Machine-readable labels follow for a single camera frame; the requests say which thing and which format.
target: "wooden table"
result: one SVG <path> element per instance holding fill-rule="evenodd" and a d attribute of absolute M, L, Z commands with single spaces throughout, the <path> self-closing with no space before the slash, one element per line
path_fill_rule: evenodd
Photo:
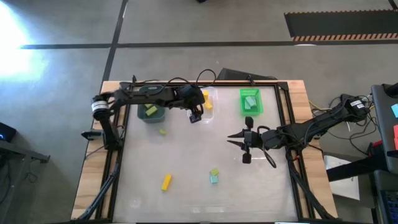
<path fill-rule="evenodd" d="M 256 81 L 258 83 L 275 82 L 275 81 Z M 293 106 L 293 112 L 296 123 L 302 123 L 312 118 L 310 105 L 308 103 L 308 96 L 305 90 L 305 85 L 302 80 L 279 80 L 278 82 L 287 82 L 289 85 L 290 99 Z M 107 81 L 103 83 L 101 92 L 114 91 L 119 88 L 119 81 Z M 286 102 L 282 95 L 282 104 L 284 106 L 286 122 L 289 123 L 289 116 L 286 109 Z M 121 108 L 118 124 L 122 125 L 125 114 L 125 108 Z M 93 128 L 101 129 L 98 121 L 93 123 Z M 318 141 L 313 140 L 311 144 L 319 146 Z M 102 139 L 90 141 L 87 147 L 87 154 L 103 145 Z M 113 155 L 113 163 L 116 158 L 116 153 Z M 71 218 L 79 217 L 85 209 L 90 205 L 96 197 L 101 187 L 101 180 L 104 172 L 104 164 L 106 160 L 107 151 L 100 149 L 98 152 L 92 154 L 83 164 L 83 169 L 80 176 L 80 182 L 76 193 L 75 203 L 72 210 Z M 307 179 L 311 191 L 314 193 L 319 202 L 326 208 L 326 210 L 337 217 L 337 211 L 331 189 L 326 174 L 325 166 L 323 164 L 322 153 L 314 148 L 307 147 L 303 150 L 303 159 L 305 163 L 305 170 L 307 172 Z M 303 208 L 303 216 L 308 217 L 308 210 L 306 209 L 305 197 L 300 189 L 300 203 Z M 108 214 L 108 202 L 111 189 L 108 190 L 105 196 L 105 203 L 103 207 L 103 217 Z"/>

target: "black mat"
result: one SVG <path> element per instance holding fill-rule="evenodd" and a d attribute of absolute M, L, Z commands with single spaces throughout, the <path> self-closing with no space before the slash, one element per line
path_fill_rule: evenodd
<path fill-rule="evenodd" d="M 394 10 L 286 12 L 294 41 L 395 39 L 398 12 Z"/>

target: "desk leg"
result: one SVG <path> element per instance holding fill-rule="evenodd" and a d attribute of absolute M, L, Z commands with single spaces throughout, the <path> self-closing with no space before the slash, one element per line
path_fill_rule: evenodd
<path fill-rule="evenodd" d="M 336 180 L 356 177 L 361 174 L 368 174 L 374 172 L 375 170 L 388 171 L 384 153 L 342 166 L 334 167 L 332 169 L 328 169 L 326 172 L 328 174 L 329 182 L 333 182 Z"/>

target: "green tray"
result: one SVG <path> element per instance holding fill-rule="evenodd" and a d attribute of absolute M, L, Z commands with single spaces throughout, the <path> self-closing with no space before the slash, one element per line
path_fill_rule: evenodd
<path fill-rule="evenodd" d="M 243 115 L 259 115 L 262 113 L 262 100 L 259 89 L 240 89 L 241 92 L 241 111 Z M 244 101 L 247 96 L 254 96 L 256 99 L 256 106 L 247 110 L 244 108 Z"/>

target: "gray floor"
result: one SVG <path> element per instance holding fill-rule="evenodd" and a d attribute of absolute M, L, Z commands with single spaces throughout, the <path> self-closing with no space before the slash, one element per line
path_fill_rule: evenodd
<path fill-rule="evenodd" d="M 70 218 L 90 128 L 90 98 L 99 92 L 108 49 L 12 50 L 21 44 L 110 43 L 121 0 L 0 1 L 0 121 L 15 127 L 15 142 L 51 155 L 26 184 L 8 223 L 48 223 Z M 386 0 L 130 0 L 120 43 L 290 40 L 283 12 L 389 9 Z M 319 106 L 341 93 L 367 95 L 372 84 L 397 81 L 398 45 L 117 49 L 110 80 L 194 79 L 223 67 L 305 80 Z M 348 136 L 346 126 L 332 129 Z M 358 139 L 364 148 L 378 133 Z M 326 152 L 361 157 L 348 142 L 325 135 Z M 367 221 L 369 188 L 361 202 L 335 198 L 339 216 Z"/>

